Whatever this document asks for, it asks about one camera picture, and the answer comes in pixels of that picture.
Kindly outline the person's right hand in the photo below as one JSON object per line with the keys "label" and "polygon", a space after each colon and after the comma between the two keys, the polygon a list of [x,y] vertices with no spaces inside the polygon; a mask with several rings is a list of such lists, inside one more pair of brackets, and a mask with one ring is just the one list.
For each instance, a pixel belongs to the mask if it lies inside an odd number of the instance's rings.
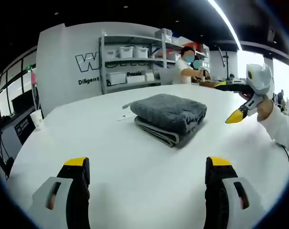
{"label": "person's right hand", "polygon": [[272,113],[273,108],[273,101],[267,95],[264,95],[263,101],[257,105],[257,121],[261,122],[266,120]]}

